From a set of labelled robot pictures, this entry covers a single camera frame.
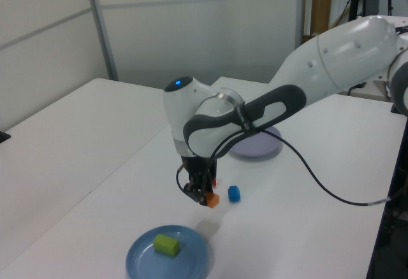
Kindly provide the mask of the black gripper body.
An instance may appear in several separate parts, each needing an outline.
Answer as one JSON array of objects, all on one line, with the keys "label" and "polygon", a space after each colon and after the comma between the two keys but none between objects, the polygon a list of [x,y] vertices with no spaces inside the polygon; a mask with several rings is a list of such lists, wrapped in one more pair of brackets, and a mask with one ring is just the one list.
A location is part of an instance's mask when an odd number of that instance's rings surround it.
[{"label": "black gripper body", "polygon": [[217,173],[217,161],[215,159],[198,156],[182,156],[181,159],[185,170],[188,172],[189,181],[193,181],[194,183],[201,182],[203,175],[208,173],[207,178],[209,179],[209,184],[214,183]]}]

